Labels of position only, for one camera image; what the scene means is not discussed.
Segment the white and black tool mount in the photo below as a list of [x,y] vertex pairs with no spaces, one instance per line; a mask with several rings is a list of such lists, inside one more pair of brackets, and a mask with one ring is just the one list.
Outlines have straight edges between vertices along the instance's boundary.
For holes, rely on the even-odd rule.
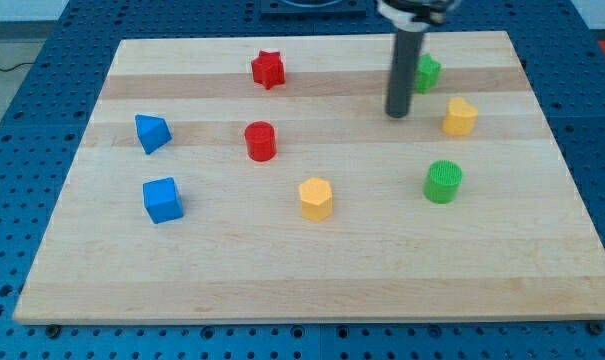
[[377,0],[377,11],[398,30],[426,31],[441,26],[460,0]]

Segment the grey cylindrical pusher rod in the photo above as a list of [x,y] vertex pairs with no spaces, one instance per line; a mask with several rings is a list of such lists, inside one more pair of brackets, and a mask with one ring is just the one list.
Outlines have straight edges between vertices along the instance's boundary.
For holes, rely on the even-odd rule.
[[396,31],[385,104],[392,118],[402,118],[410,110],[423,38],[423,32]]

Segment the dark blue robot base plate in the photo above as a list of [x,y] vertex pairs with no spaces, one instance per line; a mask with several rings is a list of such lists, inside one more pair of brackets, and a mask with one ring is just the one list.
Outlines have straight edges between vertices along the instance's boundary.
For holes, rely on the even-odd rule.
[[262,18],[365,15],[366,0],[260,0]]

